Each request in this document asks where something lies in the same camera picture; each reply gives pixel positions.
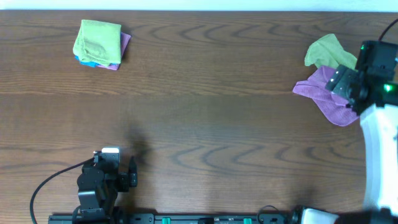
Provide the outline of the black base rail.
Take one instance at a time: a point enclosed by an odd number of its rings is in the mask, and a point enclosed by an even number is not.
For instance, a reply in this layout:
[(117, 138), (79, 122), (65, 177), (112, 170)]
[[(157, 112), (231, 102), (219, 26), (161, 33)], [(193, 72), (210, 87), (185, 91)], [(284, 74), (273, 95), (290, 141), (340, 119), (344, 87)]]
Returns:
[(108, 223), (122, 224), (286, 224), (289, 221), (280, 214), (256, 215), (154, 215), (135, 213)]

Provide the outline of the folded green cloth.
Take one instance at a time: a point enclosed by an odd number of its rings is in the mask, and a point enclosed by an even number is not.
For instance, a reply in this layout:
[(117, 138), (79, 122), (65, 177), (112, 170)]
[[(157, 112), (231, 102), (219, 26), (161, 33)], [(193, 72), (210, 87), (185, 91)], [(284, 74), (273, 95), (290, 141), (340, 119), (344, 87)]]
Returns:
[(81, 62), (121, 63), (121, 25), (83, 19), (73, 53)]

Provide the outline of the folded blue cloth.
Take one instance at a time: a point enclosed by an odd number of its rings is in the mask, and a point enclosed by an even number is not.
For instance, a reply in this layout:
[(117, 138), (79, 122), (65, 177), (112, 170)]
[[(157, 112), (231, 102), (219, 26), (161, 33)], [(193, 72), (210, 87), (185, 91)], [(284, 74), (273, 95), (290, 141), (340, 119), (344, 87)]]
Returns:
[(98, 63), (96, 63), (96, 62), (83, 62), (83, 61), (81, 61), (80, 58), (77, 55), (75, 56), (75, 59), (78, 60), (81, 65), (85, 65), (85, 66), (88, 66), (88, 67), (97, 67), (98, 66)]

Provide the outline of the purple microfiber cloth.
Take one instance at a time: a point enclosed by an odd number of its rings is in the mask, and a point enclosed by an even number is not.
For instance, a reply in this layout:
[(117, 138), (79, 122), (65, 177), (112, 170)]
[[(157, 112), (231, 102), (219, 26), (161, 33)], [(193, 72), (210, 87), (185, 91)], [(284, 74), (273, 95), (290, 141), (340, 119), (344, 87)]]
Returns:
[(325, 89), (335, 69), (327, 66), (319, 67), (307, 80), (295, 84), (293, 92), (311, 98), (324, 114), (326, 119), (337, 126), (348, 126), (359, 116), (347, 108), (348, 101)]

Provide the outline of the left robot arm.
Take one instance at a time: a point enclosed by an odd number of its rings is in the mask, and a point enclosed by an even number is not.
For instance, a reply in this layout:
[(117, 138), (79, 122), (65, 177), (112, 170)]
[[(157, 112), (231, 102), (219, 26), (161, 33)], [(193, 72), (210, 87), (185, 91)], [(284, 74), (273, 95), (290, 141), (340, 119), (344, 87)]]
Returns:
[(117, 154), (95, 155), (82, 167), (77, 185), (80, 206), (73, 212), (73, 223), (126, 223), (115, 201), (118, 193), (137, 186), (135, 159), (130, 158), (128, 171), (120, 172)]

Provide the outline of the folded purple cloth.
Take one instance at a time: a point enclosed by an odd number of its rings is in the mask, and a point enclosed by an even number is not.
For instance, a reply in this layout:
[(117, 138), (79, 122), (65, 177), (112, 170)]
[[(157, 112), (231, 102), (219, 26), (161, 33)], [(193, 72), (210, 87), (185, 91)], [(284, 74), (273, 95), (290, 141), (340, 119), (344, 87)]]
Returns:
[[(125, 34), (123, 32), (121, 33), (121, 58), (123, 58), (123, 55), (125, 53), (125, 50), (129, 44), (131, 37), (132, 36), (129, 34)], [(99, 67), (99, 68), (105, 68), (105, 69), (114, 70), (114, 71), (118, 70), (119, 66), (120, 66), (119, 63), (112, 63), (107, 67), (105, 67), (103, 65), (97, 65), (97, 67)]]

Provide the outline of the crumpled green cloth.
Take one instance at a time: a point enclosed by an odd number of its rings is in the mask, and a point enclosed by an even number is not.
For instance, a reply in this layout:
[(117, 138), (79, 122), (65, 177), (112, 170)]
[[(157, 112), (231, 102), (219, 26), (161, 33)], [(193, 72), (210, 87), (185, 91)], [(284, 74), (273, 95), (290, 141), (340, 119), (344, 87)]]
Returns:
[(305, 55), (305, 66), (314, 65), (317, 68), (327, 66), (337, 68), (344, 65), (354, 69), (357, 58), (344, 50), (335, 34), (327, 34), (312, 43)]

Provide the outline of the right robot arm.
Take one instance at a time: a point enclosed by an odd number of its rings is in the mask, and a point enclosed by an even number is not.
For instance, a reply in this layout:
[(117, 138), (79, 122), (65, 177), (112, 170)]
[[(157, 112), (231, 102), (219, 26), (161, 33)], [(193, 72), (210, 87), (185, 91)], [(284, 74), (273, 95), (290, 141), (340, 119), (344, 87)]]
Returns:
[(344, 126), (344, 117), (359, 117), (366, 147), (366, 190), (362, 211), (337, 215), (299, 207), (290, 223), (397, 223), (397, 85), (391, 83), (393, 74), (388, 67), (372, 71), (322, 66), (296, 83), (293, 92), (312, 98), (333, 124)]

